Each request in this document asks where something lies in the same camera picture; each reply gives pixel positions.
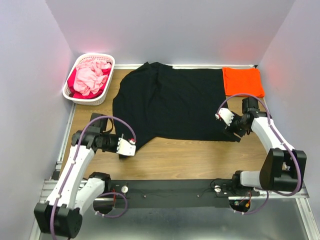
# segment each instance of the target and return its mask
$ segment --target black cloth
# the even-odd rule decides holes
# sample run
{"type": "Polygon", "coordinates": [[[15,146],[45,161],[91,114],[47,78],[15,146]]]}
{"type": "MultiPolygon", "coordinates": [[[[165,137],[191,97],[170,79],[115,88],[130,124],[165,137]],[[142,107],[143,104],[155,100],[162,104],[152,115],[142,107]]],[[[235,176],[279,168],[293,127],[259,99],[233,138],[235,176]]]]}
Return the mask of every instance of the black cloth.
{"type": "MultiPolygon", "coordinates": [[[[225,99],[222,69],[173,69],[146,62],[121,81],[113,115],[133,128],[137,150],[154,137],[233,141],[215,118],[225,99]]],[[[114,121],[114,126],[116,134],[132,137],[123,124],[114,121]]]]}

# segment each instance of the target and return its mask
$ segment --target gray wall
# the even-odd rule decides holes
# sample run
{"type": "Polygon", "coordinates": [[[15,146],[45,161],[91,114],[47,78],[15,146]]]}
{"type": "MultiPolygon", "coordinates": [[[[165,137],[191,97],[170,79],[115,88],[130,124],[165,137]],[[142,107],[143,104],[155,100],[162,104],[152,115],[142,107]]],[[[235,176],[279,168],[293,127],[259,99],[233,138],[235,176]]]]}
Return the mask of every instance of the gray wall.
{"type": "Polygon", "coordinates": [[[44,0],[0,2],[0,239],[27,240],[71,109],[73,55],[44,0]]]}
{"type": "Polygon", "coordinates": [[[76,56],[258,64],[294,0],[46,0],[76,56]]]}
{"type": "Polygon", "coordinates": [[[307,154],[305,182],[320,226],[320,1],[296,0],[259,68],[266,101],[283,136],[307,154]]]}

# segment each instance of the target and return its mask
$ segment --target wooden table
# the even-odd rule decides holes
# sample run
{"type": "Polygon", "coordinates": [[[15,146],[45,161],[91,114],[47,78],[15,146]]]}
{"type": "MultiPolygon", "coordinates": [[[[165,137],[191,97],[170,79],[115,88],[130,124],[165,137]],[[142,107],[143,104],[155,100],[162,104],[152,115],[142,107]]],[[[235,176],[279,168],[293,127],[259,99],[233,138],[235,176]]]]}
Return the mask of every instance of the wooden table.
{"type": "MultiPolygon", "coordinates": [[[[84,128],[92,113],[112,115],[113,99],[119,91],[121,80],[130,71],[114,71],[103,104],[76,106],[62,167],[69,156],[72,134],[84,128]]],[[[228,104],[231,110],[241,114],[242,97],[235,97],[228,104]]],[[[135,156],[124,160],[120,160],[115,153],[98,150],[84,177],[87,178],[92,172],[103,172],[115,180],[231,178],[236,170],[260,170],[265,158],[266,151],[254,133],[244,136],[240,143],[157,137],[144,145],[135,156]]]]}

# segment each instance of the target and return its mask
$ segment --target folded orange towel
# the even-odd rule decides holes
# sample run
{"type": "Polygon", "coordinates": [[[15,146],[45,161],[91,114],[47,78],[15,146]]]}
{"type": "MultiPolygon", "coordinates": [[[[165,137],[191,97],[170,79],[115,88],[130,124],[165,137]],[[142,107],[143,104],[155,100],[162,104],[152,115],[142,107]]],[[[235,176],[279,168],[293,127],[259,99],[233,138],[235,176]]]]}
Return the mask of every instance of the folded orange towel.
{"type": "Polygon", "coordinates": [[[224,67],[222,71],[225,95],[231,96],[234,94],[246,93],[252,94],[258,98],[263,98],[265,96],[259,69],[234,69],[224,67]]]}

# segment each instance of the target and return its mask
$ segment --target white laundry basket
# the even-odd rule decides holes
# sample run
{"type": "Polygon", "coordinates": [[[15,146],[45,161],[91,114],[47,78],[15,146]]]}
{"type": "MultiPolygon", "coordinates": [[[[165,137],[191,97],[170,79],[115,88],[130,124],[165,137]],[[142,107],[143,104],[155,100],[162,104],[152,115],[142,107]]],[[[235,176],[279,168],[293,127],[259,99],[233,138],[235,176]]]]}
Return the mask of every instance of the white laundry basket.
{"type": "Polygon", "coordinates": [[[76,104],[81,104],[81,105],[91,105],[91,106],[96,106],[96,105],[100,105],[104,102],[104,100],[106,99],[107,96],[107,92],[108,89],[110,87],[110,83],[111,83],[111,79],[112,76],[114,74],[114,67],[115,67],[115,59],[107,54],[102,54],[102,53],[85,53],[83,55],[81,55],[80,57],[77,58],[77,60],[75,61],[66,81],[65,84],[63,86],[62,89],[62,94],[66,99],[69,99],[71,101],[73,101],[76,104]],[[99,59],[99,60],[104,60],[104,61],[108,61],[111,62],[112,66],[111,66],[111,71],[110,74],[108,76],[108,79],[106,81],[106,85],[105,88],[103,90],[103,93],[100,96],[97,96],[96,98],[93,99],[79,99],[79,98],[74,98],[74,97],[70,97],[70,89],[68,87],[68,78],[70,77],[71,73],[73,72],[73,70],[75,69],[75,67],[80,64],[83,60],[85,59],[99,59]]]}

